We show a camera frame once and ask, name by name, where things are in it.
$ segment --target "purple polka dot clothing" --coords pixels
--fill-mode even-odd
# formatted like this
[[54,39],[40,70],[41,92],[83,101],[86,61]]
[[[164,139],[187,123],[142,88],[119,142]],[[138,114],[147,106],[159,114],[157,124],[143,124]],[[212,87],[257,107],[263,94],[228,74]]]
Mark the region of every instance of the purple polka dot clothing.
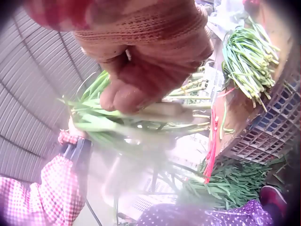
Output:
[[146,209],[136,226],[266,226],[268,212],[256,200],[231,210],[203,210],[195,206],[158,204]]

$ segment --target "red shoe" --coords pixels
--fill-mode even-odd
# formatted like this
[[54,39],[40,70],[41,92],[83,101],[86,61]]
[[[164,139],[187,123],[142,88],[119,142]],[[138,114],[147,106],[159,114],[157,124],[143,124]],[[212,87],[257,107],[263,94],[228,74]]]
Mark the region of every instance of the red shoe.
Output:
[[280,209],[282,216],[285,215],[287,203],[276,188],[269,185],[263,186],[259,192],[259,199],[263,206],[275,204]]

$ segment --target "wooden board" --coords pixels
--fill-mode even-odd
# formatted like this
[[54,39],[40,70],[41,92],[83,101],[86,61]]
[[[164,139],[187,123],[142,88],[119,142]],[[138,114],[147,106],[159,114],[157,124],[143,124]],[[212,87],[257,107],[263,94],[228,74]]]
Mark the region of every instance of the wooden board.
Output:
[[[287,26],[284,15],[276,12],[269,5],[264,3],[260,4],[259,13],[252,16],[257,22],[262,24],[267,34],[269,35],[272,43],[281,49],[279,52],[279,65],[275,70],[275,74],[272,75],[277,82],[283,68],[288,59],[288,55],[292,48],[292,35]],[[217,56],[217,63],[220,67],[223,61],[222,53]],[[234,134],[224,135],[222,140],[219,138],[220,125],[224,115],[224,102],[226,101],[227,115],[225,119],[224,128],[234,129]],[[227,150],[231,149],[235,145],[235,139],[240,140],[240,135],[243,130],[249,125],[253,119],[263,111],[263,108],[257,104],[256,109],[253,108],[252,100],[247,98],[239,89],[236,89],[226,95],[225,97],[217,98],[215,103],[216,113],[219,117],[218,132],[216,136],[216,155],[219,155],[222,151],[227,153]]]

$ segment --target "corrugated metal roof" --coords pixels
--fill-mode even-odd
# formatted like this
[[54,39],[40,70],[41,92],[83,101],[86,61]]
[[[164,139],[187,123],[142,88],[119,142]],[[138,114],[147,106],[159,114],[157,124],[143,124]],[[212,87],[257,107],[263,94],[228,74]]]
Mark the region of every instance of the corrugated metal roof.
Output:
[[22,9],[0,35],[0,51],[0,175],[28,188],[40,182],[42,167],[57,154],[59,129],[67,126],[68,113],[56,98],[74,99],[100,67],[71,33],[46,30]]

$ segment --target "spring onion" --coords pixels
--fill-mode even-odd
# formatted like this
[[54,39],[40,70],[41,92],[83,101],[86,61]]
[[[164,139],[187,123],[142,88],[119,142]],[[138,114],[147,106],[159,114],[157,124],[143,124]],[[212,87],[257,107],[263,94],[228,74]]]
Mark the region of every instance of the spring onion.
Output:
[[224,43],[222,70],[225,83],[233,80],[252,99],[254,108],[257,101],[267,111],[261,100],[261,92],[271,99],[266,89],[275,85],[272,73],[275,72],[273,67],[279,64],[276,51],[280,49],[272,45],[260,24],[254,23],[250,17],[249,20],[252,28],[238,27]]

